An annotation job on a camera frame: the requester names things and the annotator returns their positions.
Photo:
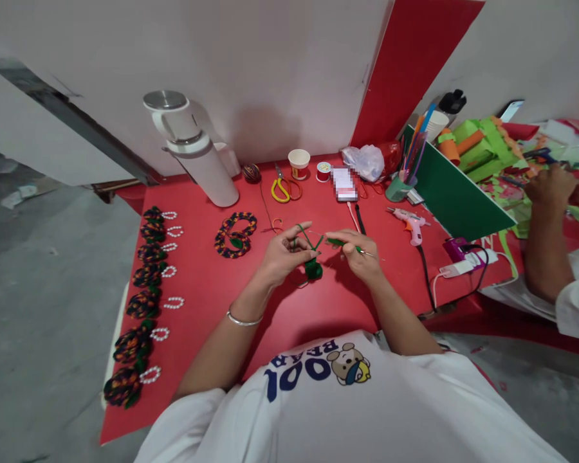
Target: plastic bag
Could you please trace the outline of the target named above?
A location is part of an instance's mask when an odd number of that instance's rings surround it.
[[[381,150],[373,145],[364,145],[361,149],[347,147],[341,150],[343,162],[367,181],[375,182],[384,170],[384,157]]]

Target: pink glue gun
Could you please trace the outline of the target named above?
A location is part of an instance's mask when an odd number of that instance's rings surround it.
[[[416,214],[403,209],[388,208],[388,210],[391,211],[397,219],[405,222],[405,229],[412,232],[412,239],[410,240],[410,244],[412,246],[420,246],[423,242],[423,236],[420,233],[420,228],[423,225],[431,226],[431,224],[424,220],[422,217],[418,217]]]

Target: blue lettering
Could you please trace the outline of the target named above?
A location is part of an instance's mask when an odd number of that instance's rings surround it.
[[[277,398],[277,373],[271,370],[266,370],[265,375],[268,375],[268,389],[266,390],[266,397],[268,402],[272,402]]]
[[[292,373],[296,373],[294,379],[290,380],[290,376]],[[281,374],[281,378],[279,379],[279,388],[284,391],[293,390],[298,383],[298,378],[300,377],[300,372],[302,372],[302,362],[298,362],[295,365],[292,365],[290,368],[285,370]]]
[[[304,352],[301,352],[300,354],[298,354],[297,356],[291,356],[291,359],[294,361],[294,363],[299,362],[300,359],[302,358],[302,355],[304,354]]]
[[[327,343],[324,343],[322,347],[324,348],[324,354],[338,349],[335,340],[330,340]]]
[[[319,357],[322,355],[322,347],[321,346],[315,346],[312,349],[307,350],[307,355],[310,355],[311,357]]]
[[[317,372],[315,369],[315,365],[319,365],[322,368],[321,372]],[[304,363],[304,370],[307,374],[313,378],[315,381],[322,381],[330,376],[330,365],[324,359],[308,359]]]
[[[283,365],[287,365],[287,362],[285,362],[287,358],[288,358],[287,356],[276,356],[270,361],[270,363],[272,363],[275,367],[279,368],[282,367]]]

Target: silver bangle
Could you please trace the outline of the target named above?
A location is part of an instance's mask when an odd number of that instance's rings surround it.
[[[232,320],[236,325],[249,327],[249,326],[255,326],[255,325],[259,324],[259,322],[261,322],[263,320],[264,316],[262,316],[259,320],[255,321],[255,322],[241,322],[240,320],[236,320],[230,311],[227,311],[227,318]]]

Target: person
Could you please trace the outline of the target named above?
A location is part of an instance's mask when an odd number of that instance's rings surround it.
[[[579,250],[567,254],[564,214],[579,204],[579,181],[559,165],[542,170],[526,186],[532,215],[525,254],[525,279],[486,288],[482,294],[557,323],[579,338]]]
[[[342,252],[371,290],[389,350],[350,332],[281,353],[237,385],[270,295],[317,255],[299,232],[272,238],[136,463],[565,461],[469,359],[442,351],[387,281],[376,243],[352,230],[326,235],[346,243]]]

